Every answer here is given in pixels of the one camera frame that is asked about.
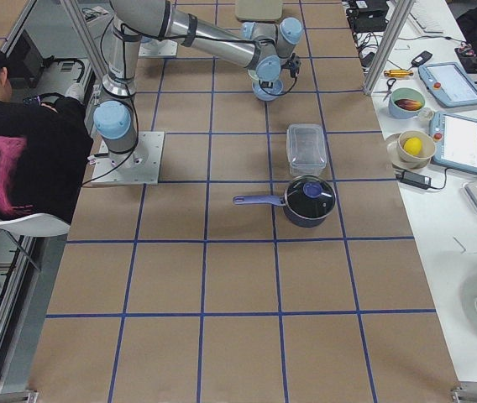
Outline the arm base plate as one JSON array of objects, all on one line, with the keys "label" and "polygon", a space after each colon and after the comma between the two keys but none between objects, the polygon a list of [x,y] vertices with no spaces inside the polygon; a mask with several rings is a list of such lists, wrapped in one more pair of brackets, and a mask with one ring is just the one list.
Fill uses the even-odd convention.
[{"label": "arm base plate", "polygon": [[104,186],[155,185],[160,177],[160,162],[164,148],[165,133],[141,131],[133,153],[123,155],[109,153],[101,140],[93,165],[91,184]]},{"label": "arm base plate", "polygon": [[157,40],[143,37],[139,47],[139,58],[174,58],[178,44],[170,39]]}]

